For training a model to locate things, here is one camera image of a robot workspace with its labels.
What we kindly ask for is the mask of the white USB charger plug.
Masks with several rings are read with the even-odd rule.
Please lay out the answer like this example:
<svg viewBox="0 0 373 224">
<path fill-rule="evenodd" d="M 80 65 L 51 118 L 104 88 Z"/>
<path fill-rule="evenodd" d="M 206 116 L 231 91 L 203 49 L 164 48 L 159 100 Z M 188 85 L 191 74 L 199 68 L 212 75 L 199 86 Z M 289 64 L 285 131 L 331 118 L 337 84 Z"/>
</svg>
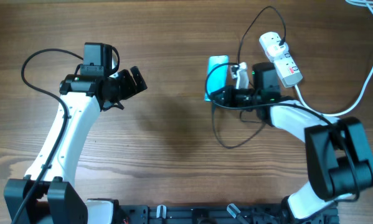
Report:
<svg viewBox="0 0 373 224">
<path fill-rule="evenodd" d="M 283 45 L 273 44 L 267 47 L 268 56 L 272 58 L 279 57 L 288 52 L 288 50 L 289 47 L 287 43 L 284 43 Z"/>
</svg>

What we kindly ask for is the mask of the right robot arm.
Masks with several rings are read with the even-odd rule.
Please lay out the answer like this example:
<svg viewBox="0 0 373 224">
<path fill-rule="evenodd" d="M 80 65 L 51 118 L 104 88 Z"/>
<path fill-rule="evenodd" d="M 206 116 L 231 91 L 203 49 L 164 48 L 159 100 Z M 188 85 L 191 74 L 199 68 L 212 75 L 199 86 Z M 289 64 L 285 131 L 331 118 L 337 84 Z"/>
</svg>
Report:
<svg viewBox="0 0 373 224">
<path fill-rule="evenodd" d="M 244 78 L 241 65 L 213 64 L 207 70 L 205 97 L 214 108 L 256 111 L 269 126 L 292 134 L 305 144 L 308 182 L 285 197 L 277 223 L 327 223 L 329 210 L 341 202 L 356 202 L 363 190 L 373 187 L 373 154 L 362 123 L 355 117 L 332 118 L 282 96 L 274 64 L 253 65 L 247 75 L 253 86 L 237 88 L 219 77 L 231 71 Z"/>
</svg>

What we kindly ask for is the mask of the Galaxy S25 smartphone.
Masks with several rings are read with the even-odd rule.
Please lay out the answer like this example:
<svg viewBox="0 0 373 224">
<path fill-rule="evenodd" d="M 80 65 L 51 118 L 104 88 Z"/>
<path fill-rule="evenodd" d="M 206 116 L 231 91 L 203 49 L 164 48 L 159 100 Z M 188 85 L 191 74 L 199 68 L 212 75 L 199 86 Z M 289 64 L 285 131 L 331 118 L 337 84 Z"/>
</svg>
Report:
<svg viewBox="0 0 373 224">
<path fill-rule="evenodd" d="M 207 63 L 207 75 L 211 73 L 207 82 L 207 92 L 217 91 L 226 86 L 228 55 L 210 56 Z"/>
</svg>

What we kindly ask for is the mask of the white power strip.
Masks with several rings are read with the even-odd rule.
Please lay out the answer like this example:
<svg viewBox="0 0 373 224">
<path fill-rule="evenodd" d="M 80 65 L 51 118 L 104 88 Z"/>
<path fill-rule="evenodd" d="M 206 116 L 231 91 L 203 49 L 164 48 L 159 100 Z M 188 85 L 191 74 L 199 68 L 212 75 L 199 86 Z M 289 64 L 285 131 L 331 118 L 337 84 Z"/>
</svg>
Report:
<svg viewBox="0 0 373 224">
<path fill-rule="evenodd" d="M 303 76 L 297 64 L 293 60 L 291 54 L 289 53 L 289 50 L 285 54 L 276 58 L 268 56 L 267 47 L 273 44 L 283 45 L 284 43 L 286 43 L 283 39 L 280 38 L 280 35 L 278 33 L 264 33 L 260 36 L 259 43 L 262 46 L 262 49 L 269 61 L 274 64 L 278 77 L 285 88 L 293 87 L 300 81 L 302 81 Z"/>
</svg>

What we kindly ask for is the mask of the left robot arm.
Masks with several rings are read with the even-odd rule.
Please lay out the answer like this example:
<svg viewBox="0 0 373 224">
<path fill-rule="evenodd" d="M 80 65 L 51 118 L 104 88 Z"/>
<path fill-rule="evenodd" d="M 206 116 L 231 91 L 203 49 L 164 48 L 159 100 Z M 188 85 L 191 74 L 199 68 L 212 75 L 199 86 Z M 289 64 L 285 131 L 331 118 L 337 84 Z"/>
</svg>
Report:
<svg viewBox="0 0 373 224">
<path fill-rule="evenodd" d="M 87 42 L 83 61 L 60 83 L 59 95 L 26 85 L 59 102 L 40 153 L 22 179 L 9 179 L 4 199 L 12 223 L 128 223 L 117 200 L 83 201 L 74 188 L 80 154 L 102 111 L 147 89 L 139 68 L 120 70 L 117 49 Z"/>
</svg>

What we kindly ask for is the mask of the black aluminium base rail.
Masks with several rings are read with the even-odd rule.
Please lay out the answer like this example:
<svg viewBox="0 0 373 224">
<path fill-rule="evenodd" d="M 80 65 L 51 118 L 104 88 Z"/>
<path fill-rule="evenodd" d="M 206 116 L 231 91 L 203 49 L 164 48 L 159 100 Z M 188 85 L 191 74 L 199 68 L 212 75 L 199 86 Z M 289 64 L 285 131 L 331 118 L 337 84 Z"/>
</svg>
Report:
<svg viewBox="0 0 373 224">
<path fill-rule="evenodd" d="M 121 205 L 116 216 L 117 223 L 123 224 L 199 224 L 199 223 L 309 223 L 309 224 L 339 224 L 336 207 L 305 220 L 294 220 L 285 208 L 279 204 L 258 204 L 253 206 L 238 206 L 237 214 L 225 206 L 208 207 L 173 207 L 158 205 Z"/>
</svg>

